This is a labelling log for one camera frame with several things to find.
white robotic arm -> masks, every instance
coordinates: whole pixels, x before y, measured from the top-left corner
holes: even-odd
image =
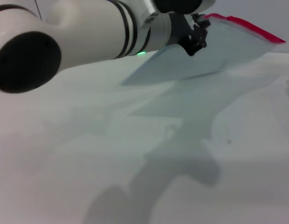
[[[215,0],[60,0],[45,22],[0,0],[0,90],[33,90],[66,68],[180,44],[206,46],[208,21],[189,23]]]

red edge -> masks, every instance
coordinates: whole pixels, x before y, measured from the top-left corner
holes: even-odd
[[[243,19],[240,19],[240,18],[237,18],[237,17],[233,17],[233,16],[228,16],[228,17],[225,17],[225,16],[222,16],[220,14],[217,14],[217,13],[212,13],[212,14],[209,14],[209,15],[205,15],[204,18],[211,18],[211,17],[214,17],[214,18],[217,18],[217,19],[222,19],[222,20],[227,20],[227,21],[231,21],[235,24],[238,24],[240,26],[243,26],[259,35],[261,35],[262,37],[264,37],[265,39],[267,39],[268,41],[272,42],[272,43],[275,43],[275,44],[282,44],[282,43],[286,43],[286,41],[278,38],[277,36],[274,36],[273,34],[253,25],[252,23],[250,22],[247,22],[246,20],[243,20]]]

clear plastic bag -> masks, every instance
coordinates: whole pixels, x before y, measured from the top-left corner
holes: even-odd
[[[185,79],[220,72],[255,60],[285,41],[259,27],[236,17],[219,14],[206,15],[211,22],[207,28],[207,47],[189,56],[175,44],[166,46],[137,71],[123,85],[146,85]]]

black joint cap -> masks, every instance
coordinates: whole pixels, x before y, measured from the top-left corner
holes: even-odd
[[[52,79],[62,60],[56,41],[41,32],[16,36],[0,50],[0,90],[22,93]]]
[[[202,0],[154,0],[154,2],[162,13],[191,14],[199,8]]]

white table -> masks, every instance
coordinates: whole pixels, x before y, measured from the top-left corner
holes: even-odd
[[[289,54],[121,87],[149,56],[0,93],[0,224],[289,224]]]

